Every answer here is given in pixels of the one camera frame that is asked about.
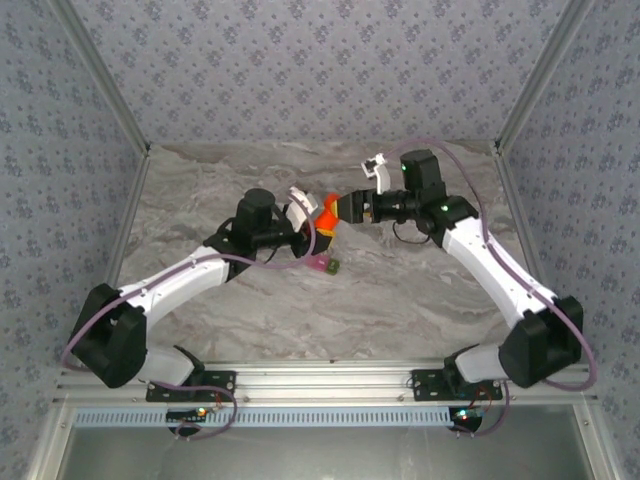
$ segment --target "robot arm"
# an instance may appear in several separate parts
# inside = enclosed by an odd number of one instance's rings
[[[318,203],[295,188],[290,196],[297,201],[280,210],[270,192],[249,190],[238,203],[235,217],[184,260],[117,290],[106,284],[92,289],[72,339],[106,306],[114,302],[118,305],[75,343],[73,354],[111,388],[134,378],[172,385],[197,384],[197,379],[191,378],[201,367],[197,359],[178,347],[148,345],[149,332],[184,302],[242,273],[249,266],[243,259],[255,261],[260,249],[289,245],[296,257],[302,257],[309,250],[309,229],[313,228],[307,220]],[[313,255],[326,250],[331,242],[322,232],[315,236]]]
[[[478,212],[464,198],[447,195],[438,159],[430,150],[409,152],[400,160],[405,190],[357,190],[337,201],[337,215],[348,223],[362,223],[367,218],[372,223],[415,221],[418,230],[460,261],[497,304],[511,329],[509,336],[502,345],[476,345],[445,359],[444,375],[451,390],[462,391],[483,380],[503,378],[526,388],[577,362],[581,354],[578,340],[531,292],[535,290],[553,302],[579,330],[580,304],[573,297],[557,298],[490,236],[490,244],[507,265],[527,279],[531,291],[507,274],[487,249]]]

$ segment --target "cable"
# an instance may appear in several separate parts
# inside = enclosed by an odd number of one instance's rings
[[[454,425],[453,427],[451,427],[451,429],[454,430],[455,432],[468,433],[471,436],[471,438],[485,437],[487,435],[491,435],[493,432],[498,430],[506,420],[507,415],[509,415],[509,408],[511,406],[511,395],[509,394],[509,385],[507,385],[506,380],[502,382],[502,386],[504,387],[504,408],[502,409],[502,412],[500,412],[500,416],[498,417],[498,420],[496,420],[496,423],[491,425],[491,427],[487,428],[486,430],[482,430],[477,433],[472,432],[471,430],[463,427],[462,425]]]
[[[473,192],[473,196],[476,198],[476,201],[478,202],[478,206],[480,207],[480,223],[482,225],[482,238],[487,247],[487,250],[489,251],[489,253],[491,253],[491,256],[494,258],[496,262],[498,262],[498,265],[500,265],[502,269],[505,272],[507,272],[507,274],[509,274],[509,276],[513,278],[522,288],[530,292],[531,295],[533,295],[538,301],[540,301],[544,306],[546,306],[549,310],[551,310],[560,320],[562,320],[562,323],[564,323],[567,326],[567,328],[571,331],[571,333],[575,335],[576,339],[580,343],[580,346],[584,349],[584,352],[587,356],[587,361],[589,363],[589,378],[587,378],[587,380],[585,380],[580,385],[565,385],[565,384],[557,383],[551,380],[544,380],[544,382],[547,385],[551,385],[552,387],[558,388],[560,390],[565,390],[568,392],[581,392],[583,390],[587,390],[588,388],[592,387],[596,383],[596,380],[598,379],[598,367],[596,365],[596,360],[593,355],[593,351],[591,350],[591,347],[587,343],[587,340],[582,335],[582,332],[578,330],[578,328],[573,324],[571,319],[567,317],[567,315],[562,310],[556,307],[553,302],[550,302],[549,300],[547,300],[536,289],[534,289],[533,286],[529,284],[529,282],[527,282],[524,278],[518,275],[518,273],[515,270],[513,270],[507,264],[507,262],[505,262],[505,260],[500,256],[500,254],[494,248],[494,246],[491,243],[491,237],[489,233],[489,220],[487,217],[487,209],[485,208],[484,202],[480,198],[480,194],[475,188],[473,181],[469,177],[467,170],[464,168],[464,165],[462,165],[462,162],[458,159],[458,157],[451,150],[449,150],[449,148],[447,148],[447,146],[443,142],[436,140],[434,138],[428,138],[428,137],[409,139],[404,142],[401,142],[397,144],[395,147],[393,147],[391,150],[389,150],[385,154],[385,156],[390,156],[396,153],[400,149],[404,149],[409,145],[414,145],[419,143],[426,143],[427,145],[432,145],[436,148],[439,148],[444,153],[446,153],[449,156],[449,158],[451,158],[451,160],[453,160],[453,162],[458,167],[458,170],[460,170],[460,173],[462,174],[465,181],[467,182],[467,185],[469,185],[469,188],[471,189],[471,192]]]
[[[393,234],[396,236],[396,238],[398,240],[400,240],[402,243],[408,243],[409,245],[424,245],[425,243],[427,243],[429,240],[431,240],[431,237],[429,235],[427,235],[427,238],[425,238],[424,240],[421,240],[419,242],[412,242],[411,240],[405,240],[404,238],[401,238],[400,235],[398,235],[398,231],[396,230],[396,226],[398,225],[398,222],[393,222],[393,224],[391,225],[391,230],[393,230]]]
[[[304,206],[304,204],[300,200],[298,200],[296,197],[294,197],[291,194],[289,194],[288,196],[292,201],[294,201],[296,204],[298,204],[298,206],[302,209],[302,211],[304,212],[305,216],[307,217],[307,221],[309,222],[309,226],[310,226],[309,230],[311,232],[311,239],[310,239],[310,243],[309,243],[309,249],[307,250],[307,252],[302,257],[300,257],[297,260],[294,260],[293,262],[290,262],[290,263],[266,265],[265,263],[257,262],[255,260],[250,260],[248,258],[240,257],[238,255],[231,255],[231,254],[226,254],[226,253],[212,253],[211,255],[205,255],[204,257],[199,258],[197,260],[197,262],[198,263],[202,263],[202,262],[208,262],[210,260],[218,260],[218,259],[234,260],[234,261],[237,261],[237,262],[246,263],[247,265],[252,265],[254,267],[260,267],[260,268],[266,268],[266,269],[269,269],[269,270],[285,270],[287,268],[293,268],[293,267],[297,267],[299,265],[304,265],[307,262],[308,258],[311,256],[311,253],[313,252],[313,249],[314,249],[314,247],[316,245],[316,229],[313,228],[313,219],[311,218],[311,212],[308,212],[307,208]],[[186,263],[183,263],[182,265],[178,265],[177,267],[169,270],[168,272],[164,273],[163,275],[160,275],[154,281],[144,285],[144,287],[132,290],[131,292],[129,292],[129,293],[127,293],[127,294],[115,299],[114,301],[108,303],[107,305],[102,307],[100,310],[98,310],[98,312],[96,314],[94,314],[89,319],[89,321],[87,321],[87,323],[85,323],[80,328],[80,330],[78,330],[78,332],[73,336],[73,338],[69,341],[67,346],[64,348],[64,350],[62,352],[62,358],[61,358],[62,365],[64,367],[68,368],[69,370],[74,370],[76,372],[88,372],[89,371],[88,369],[83,368],[83,367],[76,367],[75,365],[72,365],[68,361],[69,360],[69,356],[71,355],[71,351],[75,348],[75,346],[80,341],[80,339],[82,337],[84,337],[87,334],[87,332],[106,313],[110,312],[111,310],[116,308],[118,305],[121,305],[122,303],[130,300],[131,298],[139,295],[140,293],[142,293],[143,289],[151,290],[152,288],[155,288],[158,285],[160,285],[162,282],[165,282],[165,281],[169,280],[170,278],[174,277],[175,275],[183,272],[184,270],[192,268],[193,266],[194,266],[194,263],[192,263],[192,262],[186,262]]]
[[[177,385],[171,385],[170,383],[164,383],[164,382],[153,382],[156,385],[158,385],[159,387],[162,388],[167,388],[169,390],[177,390],[180,392],[201,392],[201,391],[212,391],[212,392],[216,392],[217,393],[221,393],[222,395],[224,395],[225,397],[227,397],[229,400],[231,400],[233,402],[233,413],[231,413],[231,417],[229,417],[229,420],[227,420],[227,423],[225,423],[222,427],[214,430],[213,432],[209,432],[209,433],[205,433],[203,435],[200,436],[191,436],[191,437],[182,437],[181,435],[179,435],[179,432],[182,428],[184,427],[192,427],[192,428],[196,428],[198,430],[202,430],[202,427],[196,423],[192,423],[192,422],[182,422],[178,427],[176,427],[175,430],[175,434],[177,436],[177,438],[182,439],[182,440],[186,440],[187,442],[190,441],[198,441],[198,440],[205,440],[207,438],[213,438],[216,437],[218,435],[220,435],[221,433],[226,432],[227,430],[229,430],[231,428],[231,425],[233,425],[233,423],[236,421],[236,416],[238,414],[238,401],[236,400],[236,397],[233,396],[233,393],[231,393],[229,390],[226,390],[224,388],[220,388],[220,387],[214,387],[213,385],[201,385],[201,386],[196,386],[196,387],[183,387],[183,386],[177,386]]]
[[[489,390],[487,390],[482,385],[476,388],[476,395],[475,397],[473,397],[473,400],[471,400],[471,403],[467,406],[467,410],[473,408],[476,402],[480,400],[480,395],[479,395],[480,392],[484,392],[487,398],[489,399],[489,406],[487,406],[487,408],[484,409],[484,413],[487,413],[489,411],[489,409],[491,408],[491,405],[493,404],[493,398],[491,397],[491,392],[489,392]]]
[[[272,250],[271,255],[269,255],[269,258],[267,258],[267,259],[264,261],[264,264],[265,264],[265,265],[266,265],[267,263],[269,263],[271,260],[273,260],[273,257],[275,257],[275,256],[276,256],[276,253],[278,253],[278,249],[279,249],[279,248],[280,248],[280,246],[277,246],[277,247],[275,247],[275,248]]]

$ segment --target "orange object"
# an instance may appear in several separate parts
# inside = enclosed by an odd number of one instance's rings
[[[340,195],[337,193],[330,193],[324,201],[324,211],[316,218],[315,226],[318,230],[326,230],[333,232],[333,229],[340,219],[338,218],[338,205],[337,201]]]

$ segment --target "gray marble tabletop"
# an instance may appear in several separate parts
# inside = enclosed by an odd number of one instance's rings
[[[252,187],[286,201],[291,185],[323,199],[372,188],[359,163],[389,145],[259,143],[154,146],[119,285],[145,278],[191,253]],[[482,149],[452,145],[486,201],[490,226],[516,259],[523,256],[494,161]],[[450,194],[473,199],[444,153]],[[397,158],[392,186],[402,187]],[[391,223],[337,227],[337,275],[308,267],[250,268],[193,298],[153,329],[151,339],[180,344],[203,360],[442,357],[507,332],[497,308],[457,260],[433,243],[407,245]],[[399,226],[410,240],[421,234]],[[273,262],[288,262],[281,249]]]

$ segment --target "wall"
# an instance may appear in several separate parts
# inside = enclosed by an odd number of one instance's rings
[[[140,154],[45,0],[0,18],[0,478],[19,479]]]
[[[585,307],[630,478],[640,478],[639,53],[638,2],[598,2],[510,154],[551,284]]]
[[[148,140],[495,138],[564,0],[76,0]]]

